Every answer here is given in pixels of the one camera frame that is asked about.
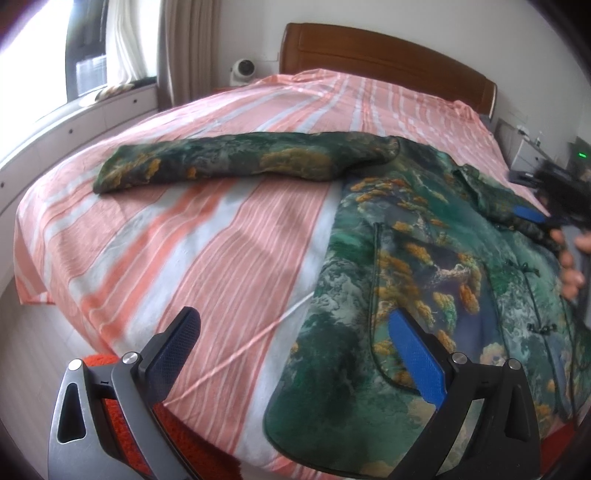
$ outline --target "white curtain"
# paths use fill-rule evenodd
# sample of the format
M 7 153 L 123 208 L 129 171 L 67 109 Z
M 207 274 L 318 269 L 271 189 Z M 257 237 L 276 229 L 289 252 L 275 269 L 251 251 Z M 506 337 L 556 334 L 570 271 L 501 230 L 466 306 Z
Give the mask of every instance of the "white curtain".
M 161 110 L 211 92 L 218 16 L 219 0 L 162 0 L 158 30 Z
M 147 76 L 139 49 L 138 32 L 132 22 L 133 13 L 132 0 L 109 0 L 105 37 L 109 85 L 128 83 Z

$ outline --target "hand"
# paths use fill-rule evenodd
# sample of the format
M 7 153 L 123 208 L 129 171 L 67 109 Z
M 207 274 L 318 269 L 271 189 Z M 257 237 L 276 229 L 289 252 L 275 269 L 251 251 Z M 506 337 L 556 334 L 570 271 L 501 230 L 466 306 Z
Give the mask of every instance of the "hand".
M 560 230 L 552 230 L 550 236 L 560 245 L 564 246 L 564 235 Z M 591 233 L 578 236 L 574 244 L 581 252 L 591 254 Z M 586 279 L 580 271 L 574 269 L 573 256 L 568 250 L 562 250 L 558 258 L 562 265 L 562 296 L 567 300 L 573 300 L 579 294 L 579 290 L 585 285 Z

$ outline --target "bed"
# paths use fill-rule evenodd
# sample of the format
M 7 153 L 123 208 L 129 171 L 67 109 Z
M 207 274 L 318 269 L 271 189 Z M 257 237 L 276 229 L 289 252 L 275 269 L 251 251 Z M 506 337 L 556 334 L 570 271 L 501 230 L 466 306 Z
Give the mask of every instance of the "bed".
M 335 25 L 289 24 L 280 74 L 156 115 L 59 164 L 23 198 L 15 278 L 24 303 L 55 303 L 100 352 L 138 351 L 185 305 L 202 336 L 166 406 L 243 462 L 333 478 L 280 455 L 265 408 L 304 322 L 342 183 L 225 178 L 97 196 L 119 145 L 252 131 L 399 135 L 508 186 L 480 115 L 496 86 L 425 47 Z M 533 203 L 522 187 L 511 188 Z M 370 476 L 384 476 L 377 472 Z

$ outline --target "wall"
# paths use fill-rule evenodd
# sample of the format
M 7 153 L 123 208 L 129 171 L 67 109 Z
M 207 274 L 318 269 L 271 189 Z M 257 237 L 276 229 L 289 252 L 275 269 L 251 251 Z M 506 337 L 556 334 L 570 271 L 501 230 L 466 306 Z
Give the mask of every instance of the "wall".
M 587 98 L 584 100 L 577 134 L 587 143 L 591 144 L 591 95 L 587 95 Z
M 497 116 L 543 132 L 542 147 L 567 157 L 591 87 L 560 37 L 526 0 L 221 0 L 218 85 L 232 63 L 275 73 L 285 25 L 319 22 L 409 40 L 478 70 L 499 88 Z

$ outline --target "pink striped bedsheet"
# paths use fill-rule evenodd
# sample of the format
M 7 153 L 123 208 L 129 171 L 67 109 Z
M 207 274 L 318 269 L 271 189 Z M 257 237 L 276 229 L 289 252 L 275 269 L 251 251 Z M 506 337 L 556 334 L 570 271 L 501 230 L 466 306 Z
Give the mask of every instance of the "pink striped bedsheet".
M 40 178 L 17 213 L 17 289 L 25 303 L 55 302 L 94 348 L 118 355 L 194 306 L 202 336 L 168 408 L 242 461 L 328 479 L 279 455 L 262 416 L 304 321 L 340 183 L 261 176 L 91 190 L 119 145 L 251 131 L 400 135 L 507 185 L 497 143 L 461 102 L 327 70 L 275 75 L 153 116 Z

